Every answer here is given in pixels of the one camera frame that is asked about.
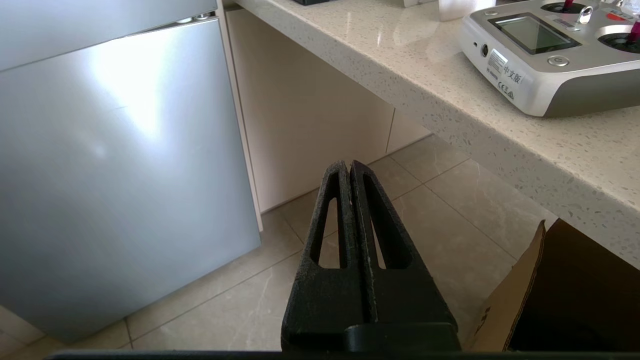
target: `power button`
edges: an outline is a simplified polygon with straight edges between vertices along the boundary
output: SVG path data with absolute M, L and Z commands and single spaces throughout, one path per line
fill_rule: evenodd
M 564 56 L 551 56 L 547 59 L 547 62 L 553 66 L 566 66 L 569 64 L 569 59 Z

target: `cardboard box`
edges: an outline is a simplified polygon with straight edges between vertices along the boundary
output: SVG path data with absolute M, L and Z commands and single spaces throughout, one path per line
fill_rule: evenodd
M 566 222 L 542 221 L 463 348 L 638 351 L 640 271 Z

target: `pink joystick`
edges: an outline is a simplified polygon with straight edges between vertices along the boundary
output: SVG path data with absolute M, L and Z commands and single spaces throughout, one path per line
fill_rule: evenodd
M 633 44 L 640 38 L 640 20 L 636 20 L 634 27 L 631 28 L 631 32 L 627 35 L 627 44 Z

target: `ce mark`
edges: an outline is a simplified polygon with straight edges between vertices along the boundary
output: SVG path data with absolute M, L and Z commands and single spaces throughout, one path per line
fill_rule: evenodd
M 507 84 L 498 81 L 498 89 L 502 90 L 504 95 L 508 96 L 511 100 L 514 100 L 513 91 L 509 90 L 509 86 Z

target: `quartz countertop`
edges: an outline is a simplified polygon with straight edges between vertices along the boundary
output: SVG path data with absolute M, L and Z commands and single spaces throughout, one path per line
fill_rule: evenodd
M 523 114 L 467 60 L 461 21 L 439 22 L 437 3 L 237 2 L 640 268 L 640 107 Z

